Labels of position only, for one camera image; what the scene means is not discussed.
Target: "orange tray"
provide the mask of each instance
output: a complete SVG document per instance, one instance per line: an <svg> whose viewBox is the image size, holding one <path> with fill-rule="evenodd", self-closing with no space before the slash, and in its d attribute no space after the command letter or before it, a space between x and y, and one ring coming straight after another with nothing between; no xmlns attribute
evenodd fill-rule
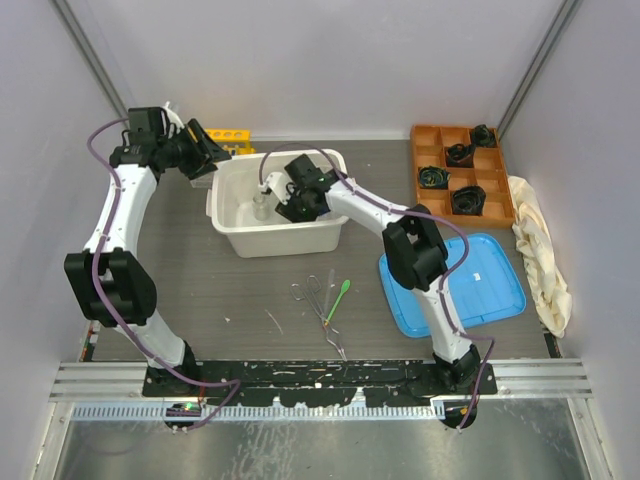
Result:
<svg viewBox="0 0 640 480"><path fill-rule="evenodd" d="M445 148L463 143L469 145L469 133L473 127L448 127L439 125L414 125L411 129L413 157L413 183L416 201L431 213L444 217L456 225L488 228L510 228L515 221L511 193L507 183L502 149L498 134L496 147L477 147L473 157L473 168L448 167ZM448 190L421 188L418 170L421 167L440 167L451 173ZM454 215L451 210L451 194L467 185L479 185L487 193L482 215Z"/></svg>

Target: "green plastic spoon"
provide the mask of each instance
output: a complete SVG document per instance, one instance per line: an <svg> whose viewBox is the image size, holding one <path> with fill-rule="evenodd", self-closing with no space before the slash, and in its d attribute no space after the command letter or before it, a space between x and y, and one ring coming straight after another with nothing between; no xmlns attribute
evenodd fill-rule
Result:
<svg viewBox="0 0 640 480"><path fill-rule="evenodd" d="M338 295L338 298L336 298L336 303L333 304L333 308L329 312L329 316L327 317L327 323L329 323L331 321L331 317L333 317L333 314L336 311L336 308L338 308L338 304L340 303L340 299L342 298L342 296L345 293L347 293L347 290L349 290L350 286L351 286L351 281L350 280L345 280L344 282L342 282L342 287L340 287L340 295Z"/></svg>

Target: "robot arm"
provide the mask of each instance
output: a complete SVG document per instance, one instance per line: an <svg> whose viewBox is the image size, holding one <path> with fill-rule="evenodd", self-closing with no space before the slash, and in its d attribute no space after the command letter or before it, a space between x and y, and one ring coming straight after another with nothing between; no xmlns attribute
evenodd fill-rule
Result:
<svg viewBox="0 0 640 480"><path fill-rule="evenodd" d="M323 173L306 155L290 162L285 171L289 178L274 173L260 186L264 193L278 196L280 203L276 211L292 222L313 221L331 211L346 215L380 237L391 275L412 291L429 325L434 357L441 367L443 381L454 386L473 380L480 356L475 345L460 335L464 328L451 299L448 281L442 296L439 291L448 255L442 236L431 220L394 213L407 210L429 213L429 210L422 205L407 209L387 202L357 187L351 178L346 179L349 188L338 180L335 171ZM443 299L455 330L445 314Z"/></svg>
<svg viewBox="0 0 640 480"><path fill-rule="evenodd" d="M166 107L130 109L129 123L130 129L123 132L126 140L109 158L121 187L118 208L100 252L100 282L144 347L187 377L199 378L190 347L171 331L156 309L156 287L136 258L138 236L147 204L167 168L177 167L187 178L194 179L215 170L217 161L231 157L206 135L196 120L185 127ZM105 232L117 189L112 179L91 238L81 253L67 255L64 268L85 317L125 333L98 298L91 279L91 262ZM166 376L167 372L154 358L147 360L152 374Z"/></svg>

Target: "white cloth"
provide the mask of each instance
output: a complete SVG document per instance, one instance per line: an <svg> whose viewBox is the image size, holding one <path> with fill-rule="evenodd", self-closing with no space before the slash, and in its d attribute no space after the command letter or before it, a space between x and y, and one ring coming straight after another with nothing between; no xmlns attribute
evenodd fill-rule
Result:
<svg viewBox="0 0 640 480"><path fill-rule="evenodd" d="M556 266L551 237L536 193L520 177L509 177L509 189L516 211L513 224L516 249L524 256L524 268L538 316L551 333L563 337L571 317L572 299Z"/></svg>

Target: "black object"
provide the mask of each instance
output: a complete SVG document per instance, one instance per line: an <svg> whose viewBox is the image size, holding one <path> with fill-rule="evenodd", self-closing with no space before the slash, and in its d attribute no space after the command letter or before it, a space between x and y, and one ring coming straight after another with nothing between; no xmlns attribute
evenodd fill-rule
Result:
<svg viewBox="0 0 640 480"><path fill-rule="evenodd" d="M305 154L289 162L284 169L292 181L287 185L291 197L286 205L278 204L277 213L290 222L299 223L313 222L329 212L325 193L338 181L334 170L324 173Z"/></svg>
<svg viewBox="0 0 640 480"><path fill-rule="evenodd" d="M458 425L462 423L462 419L467 414L467 409L469 408L469 403L464 401L452 401L452 402L444 402L444 420L441 420L449 428L458 428ZM469 428L473 425L473 422L476 421L476 417L478 416L478 404L476 404L471 408L471 413L469 417L467 417L467 421L464 424L465 428Z"/></svg>
<svg viewBox="0 0 640 480"><path fill-rule="evenodd" d="M487 194L478 185L456 190L451 194L451 210L455 215L482 215Z"/></svg>
<svg viewBox="0 0 640 480"><path fill-rule="evenodd" d="M64 260L64 271L85 318L98 320L107 328L116 327L116 321L93 287L92 261L93 253L87 250L82 253L70 253ZM146 325L147 318L156 309L158 299L156 286L151 277L131 252L125 252L120 248L100 255L98 274L104 276L107 270L111 272L111 278L101 279L100 285L113 306L125 322Z"/></svg>
<svg viewBox="0 0 640 480"><path fill-rule="evenodd" d="M475 127L469 135L471 143L477 147L495 148L497 146L495 134L485 124Z"/></svg>
<svg viewBox="0 0 640 480"><path fill-rule="evenodd" d="M203 378L200 366L196 363L196 357L193 354L193 350L191 350L191 346L187 342L184 342L182 363L173 367L173 369L193 380L201 380ZM164 391L170 395L189 395L200 388L196 385L183 382L164 368L147 367L146 381L152 385L162 386Z"/></svg>
<svg viewBox="0 0 640 480"><path fill-rule="evenodd" d="M558 339L551 332L544 332L544 341L547 344L547 351L550 358L562 358L560 353L560 347L558 345Z"/></svg>
<svg viewBox="0 0 640 480"><path fill-rule="evenodd" d="M164 411L164 424L169 427L190 427L200 420L202 414L202 408L197 403L185 402L174 403ZM180 418L178 421L171 421L172 418ZM193 418L193 422L184 421L184 418Z"/></svg>
<svg viewBox="0 0 640 480"><path fill-rule="evenodd" d="M474 344L471 344L469 351L453 363L442 360L435 353L433 358L436 365L440 367L438 369L440 381L451 391L472 384L480 368L480 354Z"/></svg>
<svg viewBox="0 0 640 480"><path fill-rule="evenodd" d="M298 402L309 408L347 405L358 387L362 387L368 408L382 406L430 405L434 395L468 395L473 382L453 390L440 380L440 367L424 360L350 360L341 361L205 361L201 378L208 382L238 378L240 390L229 405L271 406L276 396L284 407ZM320 383L321 388L314 388ZM218 405L232 387L206 388L207 404ZM489 364L484 369L479 391L497 393L495 375ZM145 381L145 397L171 397L175 392L167 384Z"/></svg>
<svg viewBox="0 0 640 480"><path fill-rule="evenodd" d="M473 154L476 151L476 146L463 145L462 143L456 143L450 146L446 150L446 161L449 167L473 167Z"/></svg>
<svg viewBox="0 0 640 480"><path fill-rule="evenodd" d="M431 213L424 205L409 211ZM412 242L409 235L416 240ZM449 252L432 220L405 215L387 225L382 242L391 276L407 290L419 288L427 292L431 282L447 271L445 260Z"/></svg>
<svg viewBox="0 0 640 480"><path fill-rule="evenodd" d="M123 145L116 147L109 157L114 168L121 164L149 167L159 180L167 168L178 167L193 180L215 171L216 162L231 159L196 119L169 138L175 125L163 108L130 108L129 125L122 132Z"/></svg>
<svg viewBox="0 0 640 480"><path fill-rule="evenodd" d="M446 190L449 188L451 174L440 167L422 167L418 170L420 188Z"/></svg>

